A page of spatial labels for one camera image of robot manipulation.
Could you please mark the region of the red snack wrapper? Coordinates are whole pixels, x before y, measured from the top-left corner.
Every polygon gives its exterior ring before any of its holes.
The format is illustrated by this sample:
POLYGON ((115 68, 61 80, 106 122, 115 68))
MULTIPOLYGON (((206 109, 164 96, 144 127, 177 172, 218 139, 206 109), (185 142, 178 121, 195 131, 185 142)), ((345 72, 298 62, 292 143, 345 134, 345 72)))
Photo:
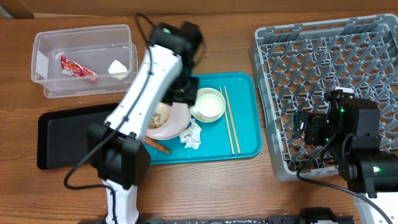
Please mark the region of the red snack wrapper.
POLYGON ((61 56, 60 63, 62 73, 71 77, 89 77, 91 81, 96 81, 97 74, 94 71, 70 60, 66 56, 61 56))

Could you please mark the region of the pale green bowl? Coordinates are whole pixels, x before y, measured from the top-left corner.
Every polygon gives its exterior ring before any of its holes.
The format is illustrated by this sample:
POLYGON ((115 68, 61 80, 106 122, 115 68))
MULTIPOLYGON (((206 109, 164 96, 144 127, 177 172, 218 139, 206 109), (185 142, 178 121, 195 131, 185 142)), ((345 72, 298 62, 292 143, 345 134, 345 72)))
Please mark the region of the pale green bowl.
POLYGON ((197 98, 190 112, 195 119, 210 123, 221 118, 225 109, 226 102, 220 91, 214 88, 201 88, 197 91, 197 98))

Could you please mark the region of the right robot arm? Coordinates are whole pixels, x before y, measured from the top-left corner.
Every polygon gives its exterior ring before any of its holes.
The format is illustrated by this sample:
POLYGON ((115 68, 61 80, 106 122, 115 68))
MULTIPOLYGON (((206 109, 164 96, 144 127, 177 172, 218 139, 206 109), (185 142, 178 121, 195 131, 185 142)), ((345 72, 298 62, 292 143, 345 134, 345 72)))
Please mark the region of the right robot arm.
POLYGON ((352 195, 362 223, 397 223, 397 155, 380 150, 377 103, 343 87, 327 91, 324 99, 329 103, 326 113, 294 114, 292 137, 320 147, 297 169, 297 178, 352 195), (304 168, 326 152, 332 154, 346 187, 302 177, 304 168))

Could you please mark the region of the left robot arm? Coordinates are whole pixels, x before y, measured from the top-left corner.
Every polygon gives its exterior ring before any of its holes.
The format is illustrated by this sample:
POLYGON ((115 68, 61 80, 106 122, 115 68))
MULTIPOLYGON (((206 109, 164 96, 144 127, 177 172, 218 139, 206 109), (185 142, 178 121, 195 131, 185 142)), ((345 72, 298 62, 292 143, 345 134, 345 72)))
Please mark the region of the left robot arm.
POLYGON ((160 102, 194 105, 198 78, 191 73, 202 42, 199 26, 191 22, 180 27, 166 23, 155 26, 130 89, 103 124, 90 126, 90 163, 107 193, 105 223, 137 222, 137 186, 150 166, 144 145, 147 128, 160 102))

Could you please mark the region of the white cup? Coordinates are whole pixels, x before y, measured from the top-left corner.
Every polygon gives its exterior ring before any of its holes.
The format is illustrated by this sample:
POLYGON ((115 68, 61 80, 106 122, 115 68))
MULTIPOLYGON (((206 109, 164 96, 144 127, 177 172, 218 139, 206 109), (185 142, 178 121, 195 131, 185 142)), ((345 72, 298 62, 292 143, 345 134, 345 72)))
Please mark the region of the white cup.
POLYGON ((198 111, 206 118, 217 117, 221 111, 222 103, 214 94, 205 94, 198 100, 198 111))

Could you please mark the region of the white tissue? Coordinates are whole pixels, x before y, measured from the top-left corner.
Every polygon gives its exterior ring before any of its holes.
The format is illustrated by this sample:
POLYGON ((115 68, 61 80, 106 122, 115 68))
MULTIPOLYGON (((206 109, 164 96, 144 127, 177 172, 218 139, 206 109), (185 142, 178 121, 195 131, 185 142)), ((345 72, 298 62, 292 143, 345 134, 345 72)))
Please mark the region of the white tissue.
POLYGON ((179 134, 180 143, 185 145, 185 149, 192 148, 197 150, 201 144, 202 128, 198 125, 195 118, 190 119, 189 127, 179 134))

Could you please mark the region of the white paper liner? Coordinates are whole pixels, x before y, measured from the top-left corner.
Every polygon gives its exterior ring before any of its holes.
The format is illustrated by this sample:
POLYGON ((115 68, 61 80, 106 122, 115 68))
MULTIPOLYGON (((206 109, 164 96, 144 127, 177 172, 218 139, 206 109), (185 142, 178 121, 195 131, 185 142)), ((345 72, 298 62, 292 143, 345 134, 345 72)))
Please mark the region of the white paper liner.
POLYGON ((108 68, 108 73, 112 78, 123 80, 128 75, 128 69, 118 60, 114 60, 108 68))

